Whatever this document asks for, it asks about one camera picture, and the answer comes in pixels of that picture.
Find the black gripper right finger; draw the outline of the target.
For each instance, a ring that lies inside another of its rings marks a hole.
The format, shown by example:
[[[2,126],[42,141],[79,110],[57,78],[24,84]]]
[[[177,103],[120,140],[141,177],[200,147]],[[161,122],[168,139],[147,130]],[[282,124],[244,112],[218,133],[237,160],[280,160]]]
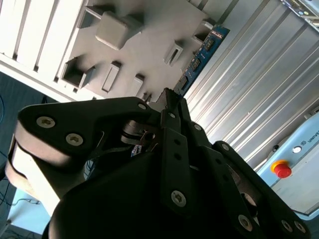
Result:
[[[178,102],[195,177],[196,203],[203,229],[216,239],[309,239],[307,226],[260,176],[223,141],[210,143]]]

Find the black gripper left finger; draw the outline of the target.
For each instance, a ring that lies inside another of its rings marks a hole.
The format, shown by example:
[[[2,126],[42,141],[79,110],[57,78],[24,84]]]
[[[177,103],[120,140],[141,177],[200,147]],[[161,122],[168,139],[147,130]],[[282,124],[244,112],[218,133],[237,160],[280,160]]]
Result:
[[[180,99],[166,88],[154,104],[124,97],[27,106],[18,113],[5,173],[52,217],[69,191],[137,155],[188,156]]]

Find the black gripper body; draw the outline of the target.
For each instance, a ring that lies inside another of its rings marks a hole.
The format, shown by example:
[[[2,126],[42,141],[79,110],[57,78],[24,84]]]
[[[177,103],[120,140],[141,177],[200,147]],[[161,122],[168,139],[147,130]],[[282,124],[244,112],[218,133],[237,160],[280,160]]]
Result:
[[[230,239],[214,181],[185,153],[148,152],[69,191],[45,239]]]

